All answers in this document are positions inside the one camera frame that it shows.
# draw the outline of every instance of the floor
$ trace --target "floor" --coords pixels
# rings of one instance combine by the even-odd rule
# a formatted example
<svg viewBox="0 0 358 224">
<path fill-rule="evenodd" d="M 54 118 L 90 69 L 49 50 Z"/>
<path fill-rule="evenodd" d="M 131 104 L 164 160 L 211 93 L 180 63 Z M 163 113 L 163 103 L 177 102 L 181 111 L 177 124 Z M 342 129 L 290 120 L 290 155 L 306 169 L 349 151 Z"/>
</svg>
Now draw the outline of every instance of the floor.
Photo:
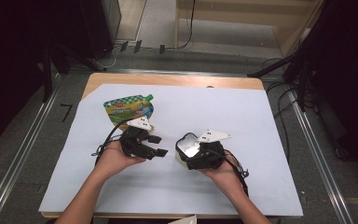
<svg viewBox="0 0 358 224">
<path fill-rule="evenodd" d="M 115 52 L 116 63 L 106 68 L 106 72 L 152 71 L 171 75 L 177 72 L 197 72 L 198 75 L 245 77 L 246 74 L 256 72 L 274 62 L 268 59 L 282 57 L 269 27 L 243 27 L 248 32 L 240 35 L 237 28 L 229 31 L 230 28 L 226 23 L 219 26 L 207 23 L 202 25 L 202 22 L 195 23 L 194 39 L 192 39 L 194 45 L 189 46 L 189 49 L 169 50 L 164 54 L 159 54 L 160 44 L 170 46 L 173 43 L 172 16 L 169 16 L 172 13 L 170 10 L 173 4 L 173 0 L 147 1 L 138 40 L 143 40 L 143 47 L 152 49 L 141 49 L 136 54 L 131 49 Z M 182 23 L 184 36 L 181 40 L 186 40 L 186 21 Z M 208 25 L 212 26 L 213 30 L 207 31 Z M 219 29 L 224 29 L 225 32 L 219 32 Z M 207 41 L 205 36 L 202 37 L 205 34 L 207 34 L 206 37 L 216 39 Z M 113 56 L 109 55 L 99 62 L 109 64 L 113 59 Z M 19 167 L 20 172 L 14 176 L 17 179 L 15 184 L 7 188 L 9 194 L 3 199 L 4 204 L 0 207 L 0 223 L 46 223 L 49 220 L 49 218 L 42 217 L 37 210 L 76 115 L 76 107 L 88 77 L 92 73 L 82 64 L 71 61 L 71 65 L 72 70 L 69 75 L 60 75 L 56 78 L 56 96 L 47 108 L 48 113 L 38 130 L 37 137 L 30 144 L 26 160 Z M 266 90 L 273 81 L 282 80 L 283 72 L 281 68 L 271 75 L 262 77 Z M 268 92 L 273 114 L 278 112 L 278 99 L 287 88 L 289 88 L 287 85 L 281 85 Z M 16 153 L 33 125 L 34 118 L 38 115 L 42 106 L 42 97 L 43 89 L 29 100 L 28 105 L 13 119 L 0 138 L 0 183 L 7 174 L 11 162 L 16 158 Z M 290 94 L 284 95 L 281 108 L 292 101 Z M 358 161 L 338 159 L 332 140 L 319 116 L 313 109 L 308 109 L 303 115 L 311 125 L 318 147 L 349 209 L 352 222 L 347 223 L 358 223 Z M 300 125 L 296 106 L 283 112 L 282 119 L 288 134 L 288 145 L 279 118 L 276 119 L 276 124 L 285 151 L 290 150 L 290 168 L 303 206 L 304 216 L 284 218 L 281 221 L 276 218 L 270 220 L 273 223 L 346 223 L 338 218 L 331 202 L 331 195 L 328 193 L 323 174 L 314 159 L 309 139 L 306 138 L 303 127 Z M 95 219 L 95 223 L 107 222 L 108 220 L 104 218 Z"/>
</svg>

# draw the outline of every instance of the hand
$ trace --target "hand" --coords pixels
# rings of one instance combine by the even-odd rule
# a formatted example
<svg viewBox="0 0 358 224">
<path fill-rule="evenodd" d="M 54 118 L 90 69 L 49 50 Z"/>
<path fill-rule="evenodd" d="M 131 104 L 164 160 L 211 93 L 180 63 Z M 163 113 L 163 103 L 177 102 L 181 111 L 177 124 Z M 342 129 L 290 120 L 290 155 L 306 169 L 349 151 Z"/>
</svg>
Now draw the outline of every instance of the hand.
<svg viewBox="0 0 358 224">
<path fill-rule="evenodd" d="M 114 141 L 106 146 L 103 155 L 92 172 L 100 175 L 104 180 L 107 180 L 125 168 L 144 161 L 146 161 L 146 159 L 124 155 L 120 142 Z"/>
<path fill-rule="evenodd" d="M 227 150 L 226 156 L 231 163 L 238 165 Z M 234 192 L 235 190 L 243 191 L 240 180 L 231 165 L 226 161 L 223 161 L 217 169 L 202 169 L 200 171 L 210 177 L 215 185 L 226 195 L 229 192 Z"/>
</svg>

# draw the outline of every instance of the white table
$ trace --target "white table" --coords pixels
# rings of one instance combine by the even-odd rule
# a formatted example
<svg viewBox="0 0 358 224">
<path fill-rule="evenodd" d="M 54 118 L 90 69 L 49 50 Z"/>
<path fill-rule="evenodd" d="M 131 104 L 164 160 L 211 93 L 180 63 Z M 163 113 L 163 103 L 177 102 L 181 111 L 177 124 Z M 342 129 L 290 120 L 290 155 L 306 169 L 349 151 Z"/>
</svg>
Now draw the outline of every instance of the white table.
<svg viewBox="0 0 358 224">
<path fill-rule="evenodd" d="M 207 129 L 233 136 L 221 143 L 234 153 L 244 169 L 249 169 L 246 183 L 250 198 L 264 215 L 303 216 L 269 101 L 265 91 L 260 90 L 262 85 L 258 79 L 113 74 L 96 74 L 91 79 L 97 80 L 95 83 L 114 80 L 116 83 L 140 82 L 145 85 L 99 86 L 89 82 L 86 94 L 91 93 L 79 104 L 40 205 L 43 216 L 58 216 L 92 170 L 95 158 L 91 153 L 114 127 L 104 111 L 103 102 L 150 93 L 155 97 L 151 101 L 155 107 L 150 119 L 155 126 L 152 134 L 162 140 L 158 145 L 148 145 L 169 152 L 165 158 L 154 158 L 129 167 L 109 179 L 95 208 L 96 217 L 180 218 L 195 214 L 200 218 L 238 217 L 229 200 L 208 177 L 198 171 L 188 171 L 174 157 L 178 139 L 189 132 L 201 135 Z M 167 80 L 175 81 L 169 86 Z M 252 88 L 252 85 L 249 88 L 253 90 L 205 88 L 207 85 L 204 85 L 209 83 L 218 87 L 227 81 L 233 85 L 242 83 L 242 86 L 246 86 L 243 82 L 254 82 L 258 88 Z M 174 83 L 201 87 L 174 86 Z"/>
</svg>

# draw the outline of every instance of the gray floor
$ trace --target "gray floor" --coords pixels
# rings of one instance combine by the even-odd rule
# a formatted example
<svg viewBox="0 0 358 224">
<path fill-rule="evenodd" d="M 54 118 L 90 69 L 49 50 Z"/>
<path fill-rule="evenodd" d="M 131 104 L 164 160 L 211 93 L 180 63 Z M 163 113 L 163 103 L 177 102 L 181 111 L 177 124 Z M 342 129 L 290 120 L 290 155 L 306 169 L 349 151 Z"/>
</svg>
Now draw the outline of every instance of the gray floor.
<svg viewBox="0 0 358 224">
<path fill-rule="evenodd" d="M 150 5 L 152 2 L 171 4 L 169 1 L 163 3 L 165 1 L 149 0 L 149 8 L 152 8 Z M 144 27 L 151 26 L 151 23 L 144 21 L 144 25 Z M 254 34 L 255 38 L 247 37 L 250 44 L 245 47 L 259 48 L 259 46 L 256 46 L 260 42 L 258 35 L 260 34 Z M 195 41 L 193 50 L 171 50 L 166 51 L 164 54 L 158 54 L 158 49 L 141 49 L 140 52 L 133 54 L 132 49 L 128 48 L 124 52 L 115 53 L 116 64 L 108 68 L 107 72 L 117 71 L 118 69 L 140 69 L 204 72 L 224 77 L 245 77 L 248 73 L 260 70 L 266 59 L 280 56 L 277 53 L 276 46 L 274 47 L 273 45 L 271 36 L 266 35 L 267 33 L 262 33 L 260 36 L 269 39 L 270 42 L 267 40 L 267 42 L 265 40 L 263 42 L 270 43 L 269 48 L 271 50 L 251 48 L 246 50 L 244 55 L 239 55 L 235 48 L 231 48 L 233 49 L 231 53 L 228 51 L 216 52 L 214 45 L 197 45 L 197 41 Z M 154 47 L 150 38 L 147 38 L 148 36 L 151 35 L 140 33 L 140 37 L 144 37 L 145 47 L 147 45 Z M 166 35 L 165 39 L 160 39 L 156 44 L 168 41 L 170 36 Z M 111 56 L 107 56 L 100 63 L 110 64 L 112 60 Z M 64 76 L 62 80 L 57 98 L 48 113 L 47 120 L 34 142 L 32 151 L 24 163 L 13 190 L 6 200 L 0 214 L 0 223 L 45 223 L 48 221 L 48 218 L 42 217 L 37 209 L 75 117 L 76 107 L 82 92 L 91 74 L 91 71 L 82 64 L 72 62 L 72 66 L 70 74 Z M 283 70 L 279 69 L 271 73 L 271 75 L 264 76 L 262 79 L 265 87 L 270 84 L 270 81 L 280 81 L 282 73 Z M 280 86 L 268 94 L 272 113 L 277 112 L 278 98 L 286 90 L 286 86 Z M 41 106 L 42 97 L 43 89 L 39 90 L 29 100 L 27 106 L 13 119 L 0 138 L 0 181 L 4 178 L 21 145 L 22 139 L 31 126 L 32 120 Z M 283 98 L 282 105 L 287 105 L 288 103 L 289 98 Z M 61 106 L 61 104 L 74 105 L 65 122 L 62 122 L 62 119 L 68 108 Z M 286 123 L 290 140 L 290 168 L 304 209 L 303 217 L 286 218 L 282 223 L 339 223 L 293 108 L 285 111 L 282 116 Z M 307 110 L 307 116 L 324 156 L 338 182 L 342 195 L 348 203 L 353 221 L 358 223 L 358 162 L 339 160 L 335 155 L 332 141 L 318 115 L 309 109 Z M 282 124 L 278 119 L 276 123 L 283 147 L 286 148 Z M 105 219 L 98 219 L 98 223 L 106 223 L 106 221 Z"/>
</svg>

